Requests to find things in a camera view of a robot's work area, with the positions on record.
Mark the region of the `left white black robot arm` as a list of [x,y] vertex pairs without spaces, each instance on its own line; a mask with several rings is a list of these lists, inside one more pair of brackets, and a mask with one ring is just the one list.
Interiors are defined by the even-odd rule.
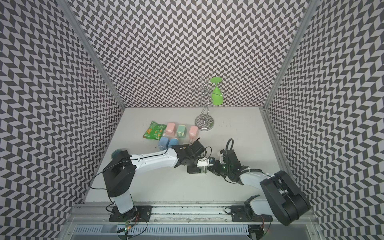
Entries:
[[114,200],[120,214],[135,208],[130,185],[134,176],[160,168],[187,166],[193,173],[210,165],[206,148],[196,140],[189,145],[173,145],[166,150],[145,155],[119,152],[103,169],[102,174],[108,197]]

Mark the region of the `sage green pencil sharpener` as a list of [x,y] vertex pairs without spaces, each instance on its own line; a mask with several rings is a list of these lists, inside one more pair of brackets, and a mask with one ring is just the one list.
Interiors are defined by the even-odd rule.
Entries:
[[207,173],[207,166],[201,167],[201,173],[206,174]]

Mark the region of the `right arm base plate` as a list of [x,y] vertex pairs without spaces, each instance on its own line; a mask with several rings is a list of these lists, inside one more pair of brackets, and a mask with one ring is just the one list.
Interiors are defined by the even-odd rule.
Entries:
[[233,222],[272,222],[270,215],[257,215],[248,206],[230,206],[230,214]]

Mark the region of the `blue pencil sharpener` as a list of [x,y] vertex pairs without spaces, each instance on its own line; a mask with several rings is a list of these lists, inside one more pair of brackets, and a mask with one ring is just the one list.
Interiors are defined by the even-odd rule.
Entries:
[[171,138],[168,144],[168,148],[171,148],[173,146],[179,145],[179,139],[178,138]]
[[169,145],[169,138],[167,137],[161,137],[158,143],[159,150],[164,151],[168,148]]

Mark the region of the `green plastic wine glass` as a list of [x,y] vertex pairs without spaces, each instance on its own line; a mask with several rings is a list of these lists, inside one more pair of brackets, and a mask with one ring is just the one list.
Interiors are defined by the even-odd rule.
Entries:
[[223,81],[220,77],[211,78],[210,82],[215,85],[215,88],[212,91],[212,101],[214,106],[220,106],[224,102],[224,96],[219,88],[219,84]]

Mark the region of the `aluminium front rail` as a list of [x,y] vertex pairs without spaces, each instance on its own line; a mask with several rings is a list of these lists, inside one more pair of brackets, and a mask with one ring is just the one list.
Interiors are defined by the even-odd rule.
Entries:
[[[233,224],[232,217],[229,215],[230,206],[242,206],[243,204],[243,202],[137,203],[138,206],[152,207],[150,211],[142,214],[143,217],[149,216],[150,225],[229,225]],[[121,220],[120,222],[109,221],[111,213],[106,210],[107,205],[108,203],[74,205],[63,227],[74,226],[76,224],[114,226],[125,224],[125,220]]]

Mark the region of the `teal ceramic cup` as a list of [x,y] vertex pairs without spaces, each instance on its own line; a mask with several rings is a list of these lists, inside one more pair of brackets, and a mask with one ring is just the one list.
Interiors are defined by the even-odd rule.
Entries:
[[111,158],[112,159],[117,158],[119,156],[119,154],[123,151],[124,151],[123,149],[117,149],[117,150],[113,151],[113,153],[111,154]]

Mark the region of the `mint green pencil sharpener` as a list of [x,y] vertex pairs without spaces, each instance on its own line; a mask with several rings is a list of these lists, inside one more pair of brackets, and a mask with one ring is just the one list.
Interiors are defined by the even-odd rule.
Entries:
[[185,125],[178,125],[176,136],[180,139],[184,139],[186,137],[187,127]]

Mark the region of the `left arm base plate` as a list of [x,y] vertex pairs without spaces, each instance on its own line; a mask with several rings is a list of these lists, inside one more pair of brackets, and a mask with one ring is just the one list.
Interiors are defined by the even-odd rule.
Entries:
[[109,222],[149,222],[152,214],[152,206],[134,206],[134,208],[124,214],[121,214],[117,206],[112,208]]

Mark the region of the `green snack bag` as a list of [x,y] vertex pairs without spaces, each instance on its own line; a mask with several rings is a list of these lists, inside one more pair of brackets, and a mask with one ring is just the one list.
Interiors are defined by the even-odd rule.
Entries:
[[163,136],[165,130],[167,128],[167,125],[164,124],[158,124],[154,121],[150,123],[149,128],[144,133],[143,138],[148,140],[160,140]]

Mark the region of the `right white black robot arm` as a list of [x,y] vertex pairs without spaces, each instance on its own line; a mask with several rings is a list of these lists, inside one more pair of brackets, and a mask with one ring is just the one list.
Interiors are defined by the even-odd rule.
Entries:
[[265,196],[260,199],[256,194],[244,202],[243,215],[248,221],[271,216],[288,226],[311,209],[308,198],[287,172],[269,175],[261,169],[243,166],[234,150],[222,150],[219,157],[208,167],[211,173],[230,184],[254,187]]

